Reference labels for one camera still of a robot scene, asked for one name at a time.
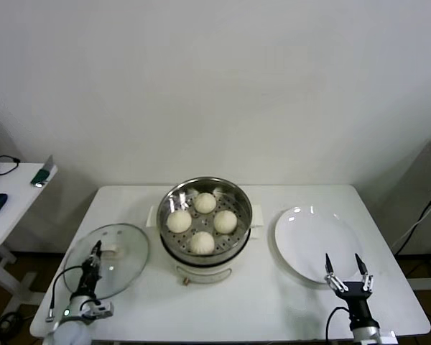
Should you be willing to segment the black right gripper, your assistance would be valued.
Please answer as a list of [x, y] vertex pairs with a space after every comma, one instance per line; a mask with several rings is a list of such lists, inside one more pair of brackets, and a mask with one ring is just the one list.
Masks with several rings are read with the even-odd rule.
[[335, 294], [344, 300], [348, 306], [351, 326], [372, 326], [373, 318], [367, 303], [373, 290], [373, 275], [369, 274], [366, 264], [355, 253], [356, 263], [362, 276], [361, 282], [343, 282], [333, 270], [328, 254], [325, 254], [325, 281]]

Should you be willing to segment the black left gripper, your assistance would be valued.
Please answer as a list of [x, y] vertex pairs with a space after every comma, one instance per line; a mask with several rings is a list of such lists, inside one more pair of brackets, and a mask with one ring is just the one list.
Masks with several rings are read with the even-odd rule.
[[102, 241], [98, 240], [93, 246], [93, 255], [90, 255], [84, 263], [82, 263], [82, 276], [77, 287], [77, 296], [88, 296], [96, 298], [96, 285], [100, 280], [99, 264], [101, 261], [101, 245]]

